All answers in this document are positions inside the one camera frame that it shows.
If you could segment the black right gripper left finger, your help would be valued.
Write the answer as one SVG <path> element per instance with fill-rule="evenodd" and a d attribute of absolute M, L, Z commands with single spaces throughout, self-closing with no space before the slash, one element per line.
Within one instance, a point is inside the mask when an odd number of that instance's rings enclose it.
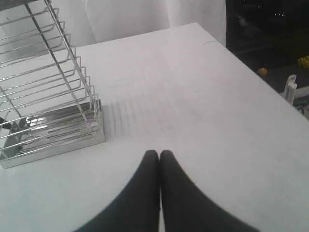
<path fill-rule="evenodd" d="M 147 150 L 124 189 L 79 232 L 157 232 L 159 231 L 159 157 Z"/>

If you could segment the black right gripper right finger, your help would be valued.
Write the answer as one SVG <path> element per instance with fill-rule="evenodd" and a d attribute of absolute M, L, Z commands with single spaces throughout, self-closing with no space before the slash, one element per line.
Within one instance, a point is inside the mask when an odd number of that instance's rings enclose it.
<path fill-rule="evenodd" d="M 160 178 L 165 231 L 258 231 L 207 197 L 191 181 L 170 150 L 160 154 Z"/>

